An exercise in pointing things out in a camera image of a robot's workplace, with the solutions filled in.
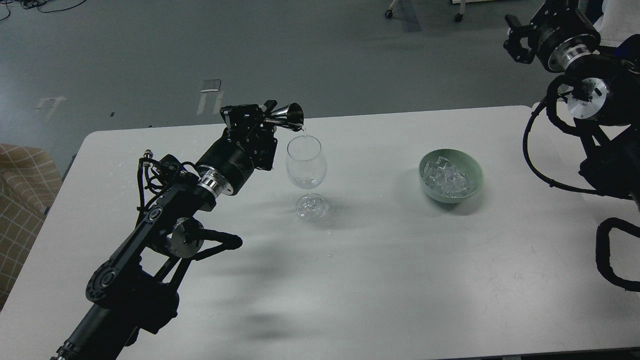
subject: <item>black cable sleeve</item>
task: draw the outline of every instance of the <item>black cable sleeve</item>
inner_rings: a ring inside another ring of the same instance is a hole
[[[640,291],[640,281],[631,281],[617,276],[611,267],[611,239],[612,229],[619,229],[627,234],[640,238],[640,227],[619,218],[608,218],[598,226],[596,231],[596,266],[602,277],[611,284],[628,291]]]

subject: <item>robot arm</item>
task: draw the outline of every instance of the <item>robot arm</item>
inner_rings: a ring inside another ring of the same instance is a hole
[[[640,35],[624,41],[613,55],[596,54],[600,35],[577,9],[578,1],[546,1],[527,25],[505,16],[509,38],[504,48],[520,63],[538,57],[545,70],[562,73],[547,89],[525,130],[523,150],[533,172],[550,186],[634,200],[640,209]],[[527,39],[529,48],[521,45]],[[574,125],[557,116],[557,100],[563,99]],[[578,173],[593,187],[579,189],[558,183],[537,171],[528,156],[528,134],[537,114],[547,117],[562,132],[579,137],[586,159]],[[628,126],[610,139],[601,126]],[[618,277],[610,265],[609,232],[617,228],[640,236],[640,227],[610,218],[596,234],[596,264],[609,282],[640,291],[640,282]]]

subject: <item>wine glass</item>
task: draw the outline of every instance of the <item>wine glass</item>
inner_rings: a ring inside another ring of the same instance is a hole
[[[309,190],[322,183],[326,175],[326,159],[320,141],[310,135],[293,138],[287,145],[287,174],[298,188]],[[328,209],[326,201],[316,193],[302,195],[296,212],[305,220],[316,220]]]

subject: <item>green bowl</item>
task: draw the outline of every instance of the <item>green bowl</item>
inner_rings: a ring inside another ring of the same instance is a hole
[[[471,183],[474,185],[474,188],[471,190],[471,192],[468,195],[463,197],[447,196],[432,190],[424,182],[422,175],[424,173],[424,167],[426,163],[428,161],[436,162],[438,161],[438,158],[440,156],[442,156],[443,158],[449,159],[449,161],[451,161],[452,164],[456,165],[456,167],[461,173],[464,173],[467,175]],[[418,166],[418,179],[420,180],[422,191],[424,191],[427,195],[429,195],[434,200],[437,200],[439,202],[444,202],[446,204],[457,204],[465,199],[470,198],[475,193],[477,193],[478,190],[480,190],[484,181],[484,175],[482,172],[482,168],[480,167],[480,164],[476,161],[476,159],[472,158],[471,156],[459,150],[439,149],[439,150],[431,151],[430,153],[422,157],[422,160],[420,160],[420,165]]]

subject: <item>chair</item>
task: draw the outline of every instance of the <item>chair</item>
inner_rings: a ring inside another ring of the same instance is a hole
[[[391,19],[394,16],[394,8],[398,4],[398,1],[400,1],[400,0],[393,0],[391,2],[391,5],[389,5],[389,9],[387,9],[386,12],[385,12],[385,17],[387,19]],[[466,5],[466,0],[460,0],[460,12],[456,14],[456,16],[454,18],[455,22],[461,22],[462,21],[462,17],[465,14],[465,5]]]

